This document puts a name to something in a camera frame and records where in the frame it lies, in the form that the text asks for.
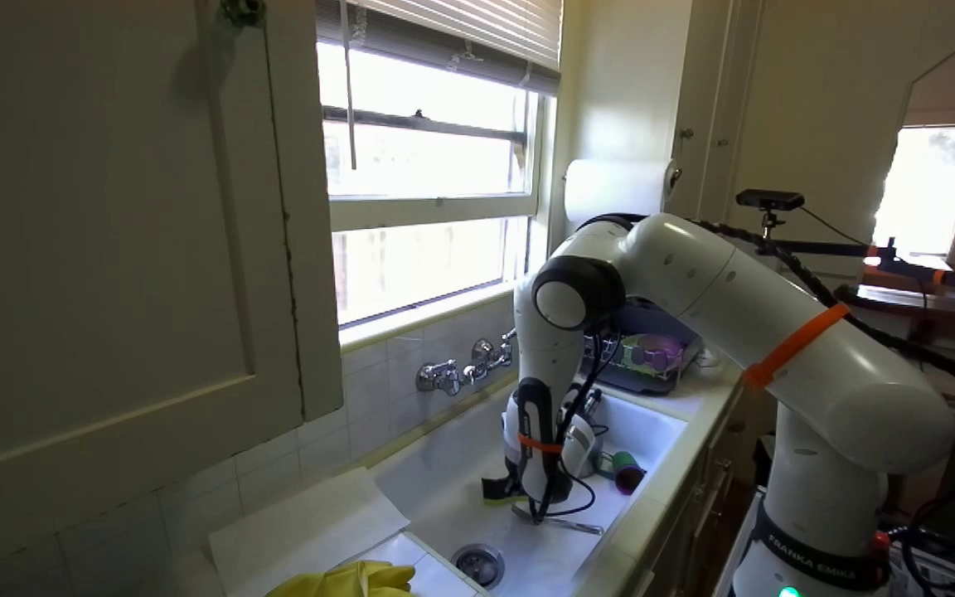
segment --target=tile backsplash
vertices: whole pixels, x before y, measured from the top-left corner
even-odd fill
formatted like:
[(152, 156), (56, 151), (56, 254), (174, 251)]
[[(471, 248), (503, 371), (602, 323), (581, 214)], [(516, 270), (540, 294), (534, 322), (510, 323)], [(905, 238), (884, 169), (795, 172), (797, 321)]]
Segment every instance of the tile backsplash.
[(111, 597), (200, 549), (208, 533), (287, 491), (341, 472), (372, 450), (516, 369), (457, 396), (417, 392), (425, 362), (470, 360), (479, 337), (499, 345), (511, 296), (342, 355), (344, 408), (190, 477), (63, 529), (0, 560), (0, 596)]

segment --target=kitchen sink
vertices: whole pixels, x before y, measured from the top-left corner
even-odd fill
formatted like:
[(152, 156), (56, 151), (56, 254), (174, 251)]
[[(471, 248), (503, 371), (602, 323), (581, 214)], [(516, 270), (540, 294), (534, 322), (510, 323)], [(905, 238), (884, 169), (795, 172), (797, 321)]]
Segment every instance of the kitchen sink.
[[(500, 413), (505, 396), (489, 398), (441, 425), (372, 469), (376, 484), (405, 517), (409, 530), (444, 558), (466, 552), (466, 565), (494, 578), (497, 596), (560, 596), (572, 593), (574, 574), (600, 541), (599, 536), (551, 525), (533, 526), (511, 506), (488, 506), (481, 478), (505, 476)], [(604, 396), (595, 422), (607, 425), (608, 453), (626, 449), (648, 471), (639, 495), (652, 478), (686, 423), (629, 401)], [(568, 521), (610, 529), (628, 509), (633, 496), (622, 495), (613, 481), (599, 475), (585, 479), (596, 492), (588, 510)], [(583, 506), (589, 495), (574, 483), (567, 502), (552, 510)], [(478, 551), (467, 551), (471, 546)], [(482, 556), (488, 551), (490, 556)], [(492, 563), (496, 563), (494, 574)]]

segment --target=orange zip tie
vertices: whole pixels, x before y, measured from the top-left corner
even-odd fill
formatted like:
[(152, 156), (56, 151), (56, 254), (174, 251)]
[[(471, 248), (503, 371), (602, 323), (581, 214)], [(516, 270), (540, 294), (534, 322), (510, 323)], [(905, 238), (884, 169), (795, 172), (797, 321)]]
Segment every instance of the orange zip tie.
[(541, 442), (536, 441), (533, 438), (526, 437), (526, 435), (519, 434), (518, 441), (522, 445), (530, 446), (531, 449), (538, 449), (540, 451), (546, 451), (548, 454), (561, 454), (562, 446), (556, 446), (552, 444), (542, 444)]
[(817, 317), (811, 318), (805, 322), (799, 329), (796, 329), (788, 339), (780, 343), (779, 347), (773, 348), (773, 351), (765, 357), (765, 360), (748, 366), (743, 373), (743, 379), (751, 388), (761, 389), (773, 382), (776, 370), (779, 370), (784, 363), (789, 362), (793, 356), (797, 355), (801, 349), (808, 347), (810, 342), (822, 335), (826, 329), (830, 328), (841, 318), (848, 316), (849, 307), (843, 303), (837, 303), (834, 307), (828, 308)]

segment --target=window blind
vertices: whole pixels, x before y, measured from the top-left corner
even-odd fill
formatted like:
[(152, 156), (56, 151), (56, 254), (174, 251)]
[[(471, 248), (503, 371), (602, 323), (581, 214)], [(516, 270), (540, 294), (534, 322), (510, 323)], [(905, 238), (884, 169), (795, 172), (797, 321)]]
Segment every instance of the window blind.
[[(319, 41), (342, 44), (341, 5), (338, 0), (315, 0), (316, 29)], [(398, 5), (409, 5), (412, 12), (403, 12)], [(439, 5), (443, 12), (432, 10), (418, 11), (417, 5)], [(554, 41), (534, 35), (546, 44), (543, 58), (536, 60), (535, 53), (523, 51), (522, 37), (516, 37), (512, 49), (505, 48), (507, 37), (501, 35), (499, 45), (478, 38), (462, 27), (454, 32), (443, 23), (448, 19), (448, 10), (462, 11), (471, 5), (496, 4), (502, 18), (508, 14), (531, 17), (531, 23), (523, 20), (516, 22), (514, 31), (523, 32), (526, 27), (535, 29), (537, 16), (546, 16), (544, 23), (553, 22), (547, 31), (554, 31)], [(525, 7), (528, 4), (554, 4), (554, 11), (528, 10), (527, 12), (509, 12), (508, 7)], [(348, 4), (349, 47), (352, 50), (382, 54), (413, 63), (444, 68), (461, 75), (495, 80), (497, 83), (518, 86), (524, 90), (537, 91), (539, 94), (554, 95), (558, 90), (558, 34), (560, 34), (560, 4), (554, 0), (361, 0), (360, 5)]]

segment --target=countertop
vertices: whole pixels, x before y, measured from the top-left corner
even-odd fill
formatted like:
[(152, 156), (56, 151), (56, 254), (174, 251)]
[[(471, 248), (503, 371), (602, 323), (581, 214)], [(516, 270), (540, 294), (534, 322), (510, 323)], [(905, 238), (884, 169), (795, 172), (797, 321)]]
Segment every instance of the countertop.
[(633, 404), (685, 420), (687, 427), (673, 445), (657, 471), (645, 484), (633, 505), (620, 517), (607, 536), (599, 542), (588, 560), (577, 570), (575, 596), (620, 595), (636, 573), (644, 549), (667, 524), (666, 512), (673, 502), (687, 471), (714, 430), (721, 413), (729, 407), (742, 370), (721, 358), (714, 367), (691, 366), (680, 385), (666, 397), (630, 396), (615, 388), (603, 390)]

